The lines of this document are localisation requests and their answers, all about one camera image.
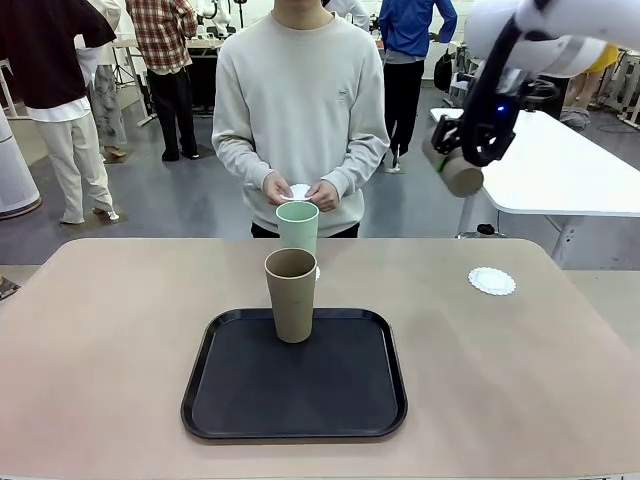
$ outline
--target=tan cup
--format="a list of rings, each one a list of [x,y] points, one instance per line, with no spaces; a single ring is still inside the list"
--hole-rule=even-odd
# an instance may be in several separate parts
[[[436,152],[433,148],[431,144],[432,133],[431,131],[427,134],[422,144],[422,152],[436,169],[447,189],[459,198],[469,197],[477,193],[484,183],[484,174],[480,168],[464,159],[461,148],[456,148],[447,155],[447,163],[445,163],[442,171],[438,171],[445,160],[445,156]]]
[[[317,261],[299,248],[284,248],[267,257],[264,269],[278,338],[287,343],[311,335]]]

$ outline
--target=white table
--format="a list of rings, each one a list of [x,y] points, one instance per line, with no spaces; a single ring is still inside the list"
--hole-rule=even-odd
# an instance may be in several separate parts
[[[461,113],[431,110],[436,121]],[[483,169],[483,190],[503,212],[570,217],[553,249],[558,264],[583,217],[640,217],[640,172],[635,168],[543,112],[520,112],[515,132],[502,160]],[[476,197],[465,200],[460,231],[470,228]]]
[[[199,55],[192,55],[192,57],[201,58],[201,57],[209,56],[209,52],[217,52],[217,50],[222,46],[223,43],[224,43],[224,40],[220,40],[217,38],[204,38],[204,39],[193,38],[193,39],[187,39],[187,48],[189,50],[191,49],[203,50],[203,53]],[[133,61],[134,57],[142,58],[142,54],[134,53],[131,51],[132,49],[138,48],[138,41],[135,38],[119,38],[111,44],[111,47],[114,49],[114,54],[115,54],[116,48],[124,49],[124,53],[127,58],[128,68],[131,69],[131,76],[133,77],[133,80],[136,84],[138,102],[140,103],[140,106],[142,107],[142,111],[145,115],[145,117],[138,122],[138,127],[142,127],[143,125],[146,125],[151,120],[156,118],[157,115],[155,113],[149,114],[149,112],[147,111],[147,105],[144,100],[144,94],[142,93],[142,84],[140,83],[140,78],[138,77],[138,72],[136,71],[135,63]]]

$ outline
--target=shoe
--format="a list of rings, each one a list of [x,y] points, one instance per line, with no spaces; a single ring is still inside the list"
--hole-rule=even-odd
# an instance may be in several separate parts
[[[101,208],[94,208],[93,214],[98,215],[99,217],[102,217],[102,216],[108,217],[109,220],[112,222],[120,220],[120,215],[118,215],[114,210],[106,211],[106,210],[102,210]]]
[[[186,157],[189,160],[198,160],[200,158],[200,154],[198,152],[196,152],[196,153],[187,153],[185,151],[181,151],[180,153],[182,154],[183,157]]]
[[[119,147],[104,147],[104,150],[107,152],[107,155],[116,160],[127,156],[127,152],[121,150]]]
[[[391,167],[385,167],[385,173],[404,173],[400,168],[400,152],[399,149],[395,149],[393,152],[393,161]]]
[[[163,162],[177,162],[180,160],[180,154],[178,152],[170,153],[168,150],[165,150],[162,154]]]
[[[67,220],[60,219],[60,225],[82,225],[84,223],[84,218],[79,222],[69,222]]]

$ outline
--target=gray sweatshirt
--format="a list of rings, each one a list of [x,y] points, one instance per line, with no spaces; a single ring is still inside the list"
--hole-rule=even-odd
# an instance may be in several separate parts
[[[244,181],[254,221],[277,231],[262,192],[279,172],[289,185],[331,182],[338,208],[320,215],[320,236],[358,223],[360,188],[384,155],[382,63],[368,33],[335,18],[317,30],[292,30],[267,15],[231,36],[216,72],[213,146]]]

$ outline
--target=paper cup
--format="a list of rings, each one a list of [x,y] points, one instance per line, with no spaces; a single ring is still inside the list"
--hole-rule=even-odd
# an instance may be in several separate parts
[[[288,202],[276,210],[283,248],[301,248],[316,254],[320,210],[310,202]]]
[[[307,250],[285,248],[267,257],[264,269],[278,338],[287,343],[311,335],[316,258]]]

